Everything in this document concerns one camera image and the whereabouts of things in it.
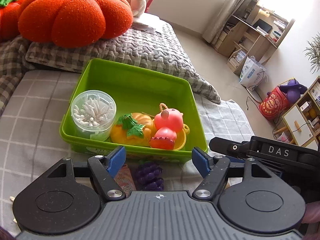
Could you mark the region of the person's right hand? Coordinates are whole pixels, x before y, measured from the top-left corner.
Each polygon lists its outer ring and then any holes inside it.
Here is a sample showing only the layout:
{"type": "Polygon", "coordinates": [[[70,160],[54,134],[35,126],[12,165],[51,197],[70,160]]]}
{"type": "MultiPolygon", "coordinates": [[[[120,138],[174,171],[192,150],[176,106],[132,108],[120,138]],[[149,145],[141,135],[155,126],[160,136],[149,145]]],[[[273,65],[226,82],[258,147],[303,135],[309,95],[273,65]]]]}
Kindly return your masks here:
{"type": "MultiPolygon", "coordinates": [[[[319,223],[320,221],[320,203],[312,202],[308,203],[306,205],[306,212],[303,217],[302,223],[303,224],[313,224],[313,223],[319,223]]],[[[319,229],[317,233],[311,234],[311,235],[305,235],[303,239],[319,239],[319,229]]]]}

